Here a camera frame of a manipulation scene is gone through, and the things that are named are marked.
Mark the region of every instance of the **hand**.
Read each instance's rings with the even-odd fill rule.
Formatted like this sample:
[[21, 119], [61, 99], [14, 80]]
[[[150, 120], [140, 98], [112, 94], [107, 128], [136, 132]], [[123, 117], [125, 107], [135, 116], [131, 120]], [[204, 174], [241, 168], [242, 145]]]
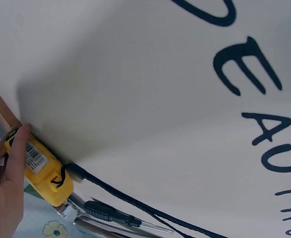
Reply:
[[0, 171], [0, 238], [11, 238], [23, 218], [24, 162], [30, 126], [16, 133], [6, 169]]

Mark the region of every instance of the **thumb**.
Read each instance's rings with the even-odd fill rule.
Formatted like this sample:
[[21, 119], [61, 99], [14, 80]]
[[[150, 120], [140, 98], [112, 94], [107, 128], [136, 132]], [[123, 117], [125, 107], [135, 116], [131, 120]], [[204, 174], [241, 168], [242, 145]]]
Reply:
[[30, 129], [30, 125], [24, 125], [17, 131], [5, 168], [5, 180], [11, 181], [21, 188], [23, 188], [24, 182], [24, 163]]

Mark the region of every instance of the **black cord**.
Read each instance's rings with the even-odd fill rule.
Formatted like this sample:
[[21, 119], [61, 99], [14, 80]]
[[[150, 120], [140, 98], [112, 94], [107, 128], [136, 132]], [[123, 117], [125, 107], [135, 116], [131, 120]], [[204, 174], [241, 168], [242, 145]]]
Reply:
[[227, 238], [225, 236], [222, 236], [222, 235], [219, 235], [217, 233], [205, 230], [201, 227], [195, 226], [195, 225], [190, 224], [188, 222], [182, 221], [182, 220], [175, 218], [169, 214], [166, 214], [162, 211], [159, 211], [153, 207], [150, 207], [149, 205], [147, 205], [147, 204], [145, 204], [145, 203], [143, 203], [143, 202], [141, 202], [133, 197], [130, 197], [129, 195], [127, 195], [127, 194], [117, 190], [116, 188], [110, 186], [109, 184], [101, 181], [100, 179], [98, 179], [97, 177], [88, 173], [83, 168], [81, 168], [80, 166], [78, 166], [74, 163], [69, 163], [69, 164], [63, 165], [63, 167], [61, 168], [61, 181], [51, 181], [51, 183], [58, 184], [57, 187], [62, 186], [64, 181], [65, 181], [65, 178], [66, 178], [66, 173], [65, 173], [66, 169], [69, 169], [71, 172], [75, 173], [76, 175], [78, 175], [82, 179], [87, 179], [88, 181], [100, 186], [101, 188], [103, 188], [105, 191], [107, 191], [111, 195], [115, 196], [116, 198], [119, 198], [119, 199], [139, 208], [140, 210], [146, 212], [147, 214], [152, 216], [154, 219], [156, 219], [160, 223], [168, 226], [169, 228], [173, 229], [175, 232], [177, 232], [178, 234], [180, 234], [181, 236], [183, 236], [185, 238], [194, 238], [194, 237], [189, 236], [189, 235], [179, 231], [178, 229], [174, 228], [172, 225], [165, 222], [161, 218], [166, 219], [170, 222], [173, 222], [179, 226], [188, 228], [190, 230], [200, 232], [200, 233], [202, 233], [210, 238]]

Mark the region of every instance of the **yellow device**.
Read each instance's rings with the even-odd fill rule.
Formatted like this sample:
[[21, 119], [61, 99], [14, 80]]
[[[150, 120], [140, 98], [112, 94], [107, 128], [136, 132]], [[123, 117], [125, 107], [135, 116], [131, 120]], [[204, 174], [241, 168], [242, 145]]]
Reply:
[[[17, 129], [9, 133], [5, 146], [8, 154], [11, 152]], [[30, 135], [26, 148], [24, 175], [33, 188], [51, 205], [58, 207], [72, 194], [74, 185], [67, 171], [62, 186], [57, 187], [51, 181], [61, 180], [62, 164], [56, 157], [33, 135]]]

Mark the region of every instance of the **barcode label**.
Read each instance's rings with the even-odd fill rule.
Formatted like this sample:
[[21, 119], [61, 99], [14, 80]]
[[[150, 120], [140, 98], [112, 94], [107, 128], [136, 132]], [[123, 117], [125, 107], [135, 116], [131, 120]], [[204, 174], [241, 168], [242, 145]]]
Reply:
[[26, 166], [37, 174], [46, 164], [46, 158], [32, 143], [28, 142], [26, 147]]

